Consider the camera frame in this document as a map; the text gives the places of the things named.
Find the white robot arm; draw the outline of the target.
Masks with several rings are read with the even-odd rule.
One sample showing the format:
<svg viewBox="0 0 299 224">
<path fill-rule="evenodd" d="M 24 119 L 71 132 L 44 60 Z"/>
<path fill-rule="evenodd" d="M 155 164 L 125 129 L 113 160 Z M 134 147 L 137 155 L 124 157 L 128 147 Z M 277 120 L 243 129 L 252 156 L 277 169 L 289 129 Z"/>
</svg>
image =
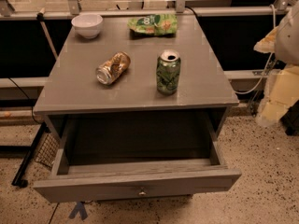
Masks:
<svg viewBox="0 0 299 224">
<path fill-rule="evenodd" d="M 267 127 L 277 123 L 299 101 L 299 1 L 253 49 L 273 53 L 286 64 L 278 73 L 270 73 L 258 107 L 255 120 Z"/>
</svg>

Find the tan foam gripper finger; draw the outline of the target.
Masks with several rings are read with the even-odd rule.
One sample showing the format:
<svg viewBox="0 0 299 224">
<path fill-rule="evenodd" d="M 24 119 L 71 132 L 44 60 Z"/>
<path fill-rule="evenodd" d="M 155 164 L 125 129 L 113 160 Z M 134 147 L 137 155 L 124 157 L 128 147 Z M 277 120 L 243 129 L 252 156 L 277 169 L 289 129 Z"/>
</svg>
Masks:
<svg viewBox="0 0 299 224">
<path fill-rule="evenodd" d="M 282 70 L 271 71 L 255 121 L 262 127 L 274 125 L 298 100 L 299 66 L 287 64 Z"/>
</svg>

